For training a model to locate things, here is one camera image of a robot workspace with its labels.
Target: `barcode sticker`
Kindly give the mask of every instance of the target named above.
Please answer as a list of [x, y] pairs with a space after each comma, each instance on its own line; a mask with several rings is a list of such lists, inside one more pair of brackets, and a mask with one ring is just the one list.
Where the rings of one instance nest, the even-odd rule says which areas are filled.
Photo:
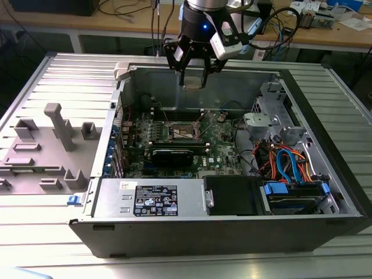
[[121, 181], [119, 188], [120, 190], [132, 190], [136, 188], [137, 184], [135, 181]]

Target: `white label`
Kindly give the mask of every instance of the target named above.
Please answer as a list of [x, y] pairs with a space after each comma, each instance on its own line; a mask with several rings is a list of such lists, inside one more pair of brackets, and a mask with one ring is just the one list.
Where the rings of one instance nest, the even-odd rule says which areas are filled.
[[233, 32], [231, 31], [231, 29], [224, 29], [224, 30], [222, 30], [222, 33], [225, 36], [231, 36], [233, 34]]
[[33, 173], [33, 170], [12, 170], [14, 173]]
[[121, 181], [120, 182], [120, 190], [132, 190], [135, 189], [137, 186], [137, 182], [135, 181]]

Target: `robotic arm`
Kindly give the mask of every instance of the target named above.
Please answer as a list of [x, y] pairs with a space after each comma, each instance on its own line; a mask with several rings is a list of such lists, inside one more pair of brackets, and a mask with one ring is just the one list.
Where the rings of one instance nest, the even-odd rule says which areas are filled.
[[[253, 4], [253, 0], [245, 0], [241, 3], [237, 8], [228, 9], [228, 0], [186, 0], [184, 2], [181, 33], [178, 40], [164, 42], [169, 67], [181, 73], [180, 86], [184, 85], [185, 70], [190, 60], [203, 59], [205, 67], [202, 88], [204, 88], [209, 74], [221, 72], [227, 60], [237, 56], [244, 45], [251, 45], [250, 40], [283, 10], [294, 12], [299, 23], [299, 14], [295, 9], [282, 8], [262, 22], [253, 34], [243, 32], [244, 28], [241, 28], [242, 32], [239, 32], [231, 14], [243, 13]], [[287, 40], [274, 47], [287, 42], [297, 29], [298, 27]], [[211, 57], [214, 55], [217, 59], [212, 63]]]

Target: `power supply label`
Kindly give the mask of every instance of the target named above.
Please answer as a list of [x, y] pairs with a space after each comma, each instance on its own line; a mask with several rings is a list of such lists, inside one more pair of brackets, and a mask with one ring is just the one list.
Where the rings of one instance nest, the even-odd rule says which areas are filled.
[[137, 186], [134, 215], [178, 216], [177, 186]]

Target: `circuit board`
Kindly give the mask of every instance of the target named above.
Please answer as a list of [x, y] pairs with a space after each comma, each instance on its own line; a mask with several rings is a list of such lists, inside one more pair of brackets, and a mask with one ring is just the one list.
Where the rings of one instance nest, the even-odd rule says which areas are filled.
[[[232, 143], [231, 120], [217, 121], [219, 113], [206, 113], [201, 121], [156, 121], [142, 114], [124, 129], [127, 178], [203, 178], [206, 175], [241, 174]], [[166, 149], [194, 152], [192, 166], [153, 167], [149, 150], [157, 144]]]

